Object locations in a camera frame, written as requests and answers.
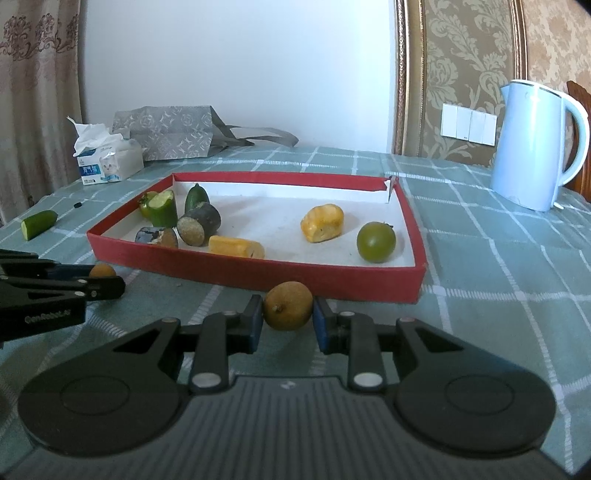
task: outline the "light blue electric kettle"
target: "light blue electric kettle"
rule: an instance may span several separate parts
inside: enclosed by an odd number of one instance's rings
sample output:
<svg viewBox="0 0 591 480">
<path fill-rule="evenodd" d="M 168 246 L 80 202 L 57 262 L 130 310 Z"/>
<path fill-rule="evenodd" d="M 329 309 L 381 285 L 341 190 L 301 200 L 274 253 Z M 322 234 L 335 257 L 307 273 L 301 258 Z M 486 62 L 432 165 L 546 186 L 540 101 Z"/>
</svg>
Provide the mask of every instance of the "light blue electric kettle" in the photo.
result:
<svg viewBox="0 0 591 480">
<path fill-rule="evenodd" d="M 512 80 L 501 93 L 505 120 L 491 189 L 518 205 L 546 212 L 554 205 L 558 188 L 579 173 L 587 158 L 587 112 L 570 95 L 528 80 Z M 563 171 L 566 111 L 577 124 L 579 146 L 573 164 Z"/>
</svg>

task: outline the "kettle handle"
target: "kettle handle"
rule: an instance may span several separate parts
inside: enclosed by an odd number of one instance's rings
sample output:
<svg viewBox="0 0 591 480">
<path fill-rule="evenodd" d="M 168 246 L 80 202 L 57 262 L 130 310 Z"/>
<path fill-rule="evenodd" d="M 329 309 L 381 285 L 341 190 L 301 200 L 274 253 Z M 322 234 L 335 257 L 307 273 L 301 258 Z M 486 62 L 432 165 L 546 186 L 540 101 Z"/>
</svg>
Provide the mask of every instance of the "kettle handle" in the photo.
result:
<svg viewBox="0 0 591 480">
<path fill-rule="evenodd" d="M 585 159 L 587 159 L 587 153 L 589 152 L 589 117 L 587 110 L 585 110 L 580 102 L 564 92 L 557 93 L 564 99 L 566 109 L 573 114 L 579 132 L 577 154 L 572 165 L 560 176 L 560 180 L 558 181 L 558 184 L 562 186 L 577 176 L 577 173 L 583 168 Z"/>
</svg>

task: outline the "tissue box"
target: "tissue box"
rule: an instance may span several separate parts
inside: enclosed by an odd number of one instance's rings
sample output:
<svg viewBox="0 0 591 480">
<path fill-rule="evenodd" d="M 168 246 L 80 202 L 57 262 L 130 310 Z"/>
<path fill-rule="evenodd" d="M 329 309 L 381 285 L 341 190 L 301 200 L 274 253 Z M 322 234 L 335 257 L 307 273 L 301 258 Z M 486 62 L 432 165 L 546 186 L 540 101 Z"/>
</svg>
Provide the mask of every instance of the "tissue box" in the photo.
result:
<svg viewBox="0 0 591 480">
<path fill-rule="evenodd" d="M 87 150 L 78 156 L 82 185 L 125 180 L 144 168 L 142 148 L 135 140 Z"/>
<path fill-rule="evenodd" d="M 74 156 L 82 185 L 125 180 L 144 168 L 142 147 L 137 140 L 129 139 L 129 131 L 111 133 L 105 124 L 77 124 L 70 117 L 68 120 L 78 133 Z"/>
</svg>

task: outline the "damask wallpaper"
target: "damask wallpaper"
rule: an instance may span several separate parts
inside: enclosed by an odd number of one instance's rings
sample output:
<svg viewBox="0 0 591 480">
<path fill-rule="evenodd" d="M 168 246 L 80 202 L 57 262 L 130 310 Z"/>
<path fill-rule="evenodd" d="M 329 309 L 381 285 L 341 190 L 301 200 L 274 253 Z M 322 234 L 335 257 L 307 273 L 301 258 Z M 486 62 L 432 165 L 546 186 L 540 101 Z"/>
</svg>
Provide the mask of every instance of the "damask wallpaper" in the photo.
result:
<svg viewBox="0 0 591 480">
<path fill-rule="evenodd" d="M 490 166 L 495 149 L 442 137 L 444 103 L 504 116 L 499 88 L 513 78 L 513 38 L 507 0 L 424 0 L 426 104 L 421 156 Z"/>
<path fill-rule="evenodd" d="M 591 16 L 576 0 L 527 0 L 523 10 L 530 80 L 563 92 L 572 80 L 591 92 Z M 565 159 L 572 138 L 567 115 Z"/>
</svg>

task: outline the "cucumber piece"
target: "cucumber piece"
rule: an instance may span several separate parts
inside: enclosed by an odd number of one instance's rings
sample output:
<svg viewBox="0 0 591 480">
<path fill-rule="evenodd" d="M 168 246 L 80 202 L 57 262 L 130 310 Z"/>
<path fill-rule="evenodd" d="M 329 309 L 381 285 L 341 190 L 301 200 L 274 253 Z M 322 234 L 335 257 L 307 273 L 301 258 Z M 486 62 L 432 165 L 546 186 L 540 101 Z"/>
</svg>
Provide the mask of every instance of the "cucumber piece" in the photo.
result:
<svg viewBox="0 0 591 480">
<path fill-rule="evenodd" d="M 174 192 L 165 190 L 154 196 L 148 202 L 148 216 L 153 226 L 165 226 L 174 228 L 177 226 L 177 203 L 174 200 Z"/>
<path fill-rule="evenodd" d="M 57 213 L 53 210 L 43 210 L 42 212 L 35 213 L 21 222 L 22 235 L 28 242 L 37 235 L 41 235 L 46 230 L 49 230 L 56 222 Z"/>
<path fill-rule="evenodd" d="M 206 202 L 209 203 L 209 197 L 205 189 L 198 183 L 189 190 L 187 199 L 185 200 L 185 213 L 193 210 L 198 203 Z"/>
<path fill-rule="evenodd" d="M 207 202 L 197 206 L 178 219 L 178 234 L 187 245 L 202 246 L 222 225 L 222 217 L 216 208 Z"/>
</svg>

